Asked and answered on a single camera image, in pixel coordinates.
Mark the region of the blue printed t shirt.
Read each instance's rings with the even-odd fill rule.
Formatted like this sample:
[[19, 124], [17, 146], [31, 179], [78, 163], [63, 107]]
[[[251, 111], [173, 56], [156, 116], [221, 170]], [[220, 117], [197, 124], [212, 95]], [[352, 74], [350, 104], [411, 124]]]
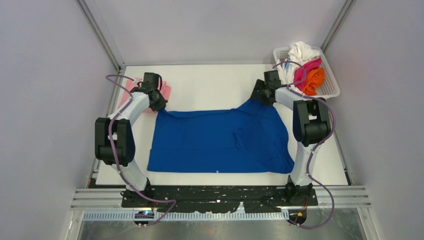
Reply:
[[237, 108], [157, 114], [147, 169], [167, 173], [288, 174], [294, 160], [276, 108], [249, 99]]

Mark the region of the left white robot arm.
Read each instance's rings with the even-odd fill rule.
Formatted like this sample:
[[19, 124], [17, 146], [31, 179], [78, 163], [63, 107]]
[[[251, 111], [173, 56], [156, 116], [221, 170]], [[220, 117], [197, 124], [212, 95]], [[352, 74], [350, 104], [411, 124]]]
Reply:
[[132, 89], [116, 81], [113, 84], [127, 93], [128, 97], [114, 113], [95, 121], [95, 157], [105, 165], [112, 166], [129, 191], [149, 200], [143, 194], [149, 179], [135, 160], [136, 144], [132, 126], [145, 110], [158, 112], [165, 109], [168, 101], [160, 92], [163, 79], [157, 73], [146, 72], [141, 82]]

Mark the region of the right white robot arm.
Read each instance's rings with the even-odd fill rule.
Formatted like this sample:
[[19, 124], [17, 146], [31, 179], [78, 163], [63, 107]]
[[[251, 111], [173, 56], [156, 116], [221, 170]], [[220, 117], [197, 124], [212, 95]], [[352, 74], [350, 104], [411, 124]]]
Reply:
[[282, 84], [277, 70], [265, 71], [255, 82], [251, 99], [271, 106], [279, 103], [292, 110], [292, 133], [297, 141], [294, 167], [284, 188], [287, 202], [292, 197], [307, 199], [313, 192], [313, 169], [321, 145], [333, 134], [329, 109], [322, 98], [303, 95]]

